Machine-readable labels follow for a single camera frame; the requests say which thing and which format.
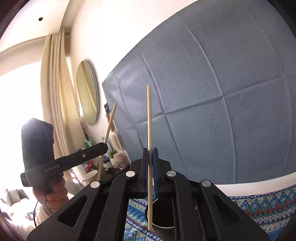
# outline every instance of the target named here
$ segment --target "white mug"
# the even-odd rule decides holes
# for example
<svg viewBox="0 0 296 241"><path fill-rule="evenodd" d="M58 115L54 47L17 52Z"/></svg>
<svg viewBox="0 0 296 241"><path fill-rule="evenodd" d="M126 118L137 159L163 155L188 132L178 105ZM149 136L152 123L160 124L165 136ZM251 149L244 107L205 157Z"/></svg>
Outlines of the white mug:
<svg viewBox="0 0 296 241"><path fill-rule="evenodd" d="M90 171L89 173L86 173L84 175L84 177L83 177L83 180L82 180L81 184L83 186L87 186L92 181L96 181L97 175L98 175L98 171L97 170L93 170L93 171Z"/></svg>

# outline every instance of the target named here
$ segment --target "human hand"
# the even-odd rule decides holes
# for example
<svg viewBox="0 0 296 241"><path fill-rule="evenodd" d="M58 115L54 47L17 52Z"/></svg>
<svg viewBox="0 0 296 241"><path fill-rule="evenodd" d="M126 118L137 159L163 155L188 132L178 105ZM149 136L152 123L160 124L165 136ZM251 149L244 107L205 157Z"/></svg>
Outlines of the human hand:
<svg viewBox="0 0 296 241"><path fill-rule="evenodd" d="M69 198L67 197L68 190L65 187L65 183L66 181L64 178L61 178L58 181L51 181L49 184L53 187L53 193L45 195L37 188L33 188L33 193L39 202L42 203L46 200L47 206L55 212L69 201Z"/></svg>

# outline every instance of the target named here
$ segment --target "gray backdrop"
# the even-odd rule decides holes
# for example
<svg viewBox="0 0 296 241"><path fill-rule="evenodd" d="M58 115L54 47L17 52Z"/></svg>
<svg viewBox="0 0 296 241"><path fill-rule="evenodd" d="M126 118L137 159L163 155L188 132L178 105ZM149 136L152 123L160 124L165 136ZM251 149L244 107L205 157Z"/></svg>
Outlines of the gray backdrop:
<svg viewBox="0 0 296 241"><path fill-rule="evenodd" d="M191 180L296 171L296 40L266 0L199 0L142 39L103 83L132 160L153 146Z"/></svg>

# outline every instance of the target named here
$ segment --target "oval mirror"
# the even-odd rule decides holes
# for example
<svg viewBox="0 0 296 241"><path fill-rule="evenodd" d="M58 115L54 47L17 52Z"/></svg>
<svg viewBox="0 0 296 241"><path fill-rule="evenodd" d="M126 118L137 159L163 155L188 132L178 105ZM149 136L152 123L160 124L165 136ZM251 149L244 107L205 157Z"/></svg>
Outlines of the oval mirror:
<svg viewBox="0 0 296 241"><path fill-rule="evenodd" d="M99 88L94 69L86 60L78 66L76 82L84 119L92 126L99 115Z"/></svg>

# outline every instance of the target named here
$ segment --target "wooden chopstick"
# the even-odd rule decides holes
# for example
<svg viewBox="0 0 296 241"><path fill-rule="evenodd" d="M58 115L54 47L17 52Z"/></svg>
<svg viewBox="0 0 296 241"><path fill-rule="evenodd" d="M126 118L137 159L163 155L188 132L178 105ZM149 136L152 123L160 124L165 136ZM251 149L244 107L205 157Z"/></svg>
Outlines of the wooden chopstick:
<svg viewBox="0 0 296 241"><path fill-rule="evenodd" d="M152 165L152 114L151 91L147 86L147 114L148 114L148 229L152 230L152 203L153 203L153 165Z"/></svg>
<svg viewBox="0 0 296 241"><path fill-rule="evenodd" d="M114 114L115 114L116 106L117 106L117 102L115 102L115 104L114 104L114 106L113 106L113 110L112 110L112 112L111 112L111 116L110 116L110 120L109 120L108 128L107 128L106 135L105 135L105 140L104 140L104 143L105 143L105 144L107 144L107 142L108 142L108 137L109 137L109 133L110 133L110 128L111 128L111 125L113 125L113 117L114 117ZM100 161L99 161L98 176L97 176L97 178L96 178L97 181L100 181L100 180L101 180L102 167L103 167L103 159L104 159L104 155L101 155L101 157L100 157Z"/></svg>

